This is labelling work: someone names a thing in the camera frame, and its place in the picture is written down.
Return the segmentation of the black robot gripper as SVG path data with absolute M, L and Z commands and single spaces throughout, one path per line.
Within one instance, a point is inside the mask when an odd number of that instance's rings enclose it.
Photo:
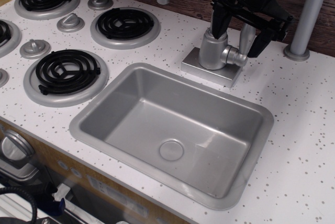
M 272 40 L 282 41 L 294 22 L 294 17 L 276 0 L 212 0 L 211 4 L 211 33 L 215 39 L 227 31 L 232 17 L 261 31 L 248 52 L 248 58 L 257 58 Z

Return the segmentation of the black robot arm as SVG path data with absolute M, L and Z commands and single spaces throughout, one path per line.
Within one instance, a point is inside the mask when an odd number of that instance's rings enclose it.
M 250 58 L 258 57 L 271 41 L 284 40 L 295 21 L 276 0 L 212 0 L 211 5 L 211 33 L 215 39 L 226 32 L 232 17 L 260 31 L 247 54 Z

